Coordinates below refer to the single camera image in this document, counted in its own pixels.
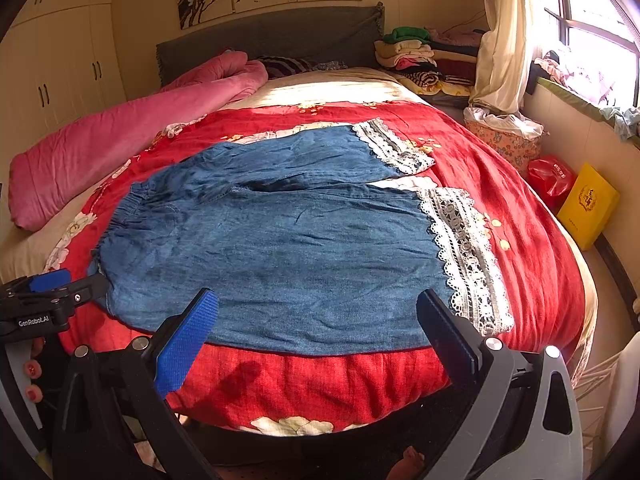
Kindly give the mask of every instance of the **gray headboard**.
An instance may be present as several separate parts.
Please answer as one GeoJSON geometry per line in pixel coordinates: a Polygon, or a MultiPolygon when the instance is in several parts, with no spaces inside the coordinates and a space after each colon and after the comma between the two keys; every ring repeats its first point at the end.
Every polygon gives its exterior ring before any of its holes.
{"type": "Polygon", "coordinates": [[[212,25],[156,47],[160,81],[166,85],[225,48],[258,56],[341,60],[378,66],[373,42],[382,38],[385,8],[305,7],[276,10],[212,25]]]}

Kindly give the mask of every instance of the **red bag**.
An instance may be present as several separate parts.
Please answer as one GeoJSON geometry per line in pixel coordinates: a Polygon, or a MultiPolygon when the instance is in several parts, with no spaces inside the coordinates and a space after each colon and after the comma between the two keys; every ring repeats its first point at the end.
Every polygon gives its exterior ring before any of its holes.
{"type": "Polygon", "coordinates": [[[576,174],[571,168],[553,155],[532,160],[527,169],[529,185],[554,212],[562,207],[575,179],[576,174]]]}

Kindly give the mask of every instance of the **laundry basket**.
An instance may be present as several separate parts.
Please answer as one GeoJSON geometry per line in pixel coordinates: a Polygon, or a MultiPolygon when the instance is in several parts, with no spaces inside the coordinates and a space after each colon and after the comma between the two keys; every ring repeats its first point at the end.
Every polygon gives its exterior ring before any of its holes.
{"type": "Polygon", "coordinates": [[[465,126],[525,175],[529,161],[540,158],[543,127],[522,114],[496,116],[484,108],[465,108],[465,126]]]}

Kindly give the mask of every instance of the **white curtain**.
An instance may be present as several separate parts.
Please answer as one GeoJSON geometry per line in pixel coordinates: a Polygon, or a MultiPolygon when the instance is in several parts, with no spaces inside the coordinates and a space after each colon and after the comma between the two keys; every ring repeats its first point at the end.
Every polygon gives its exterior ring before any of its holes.
{"type": "Polygon", "coordinates": [[[513,114],[524,95],[535,46],[531,0],[484,0],[490,31],[482,37],[470,101],[513,114]]]}

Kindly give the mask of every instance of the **floral basket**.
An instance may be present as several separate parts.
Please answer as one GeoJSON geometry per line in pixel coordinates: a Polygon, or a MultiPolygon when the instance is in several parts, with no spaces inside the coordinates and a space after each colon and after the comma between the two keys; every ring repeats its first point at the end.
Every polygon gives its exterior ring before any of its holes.
{"type": "Polygon", "coordinates": [[[516,134],[494,130],[485,124],[466,119],[465,125],[471,133],[500,153],[521,175],[526,173],[529,161],[540,158],[542,137],[527,140],[516,134]]]}

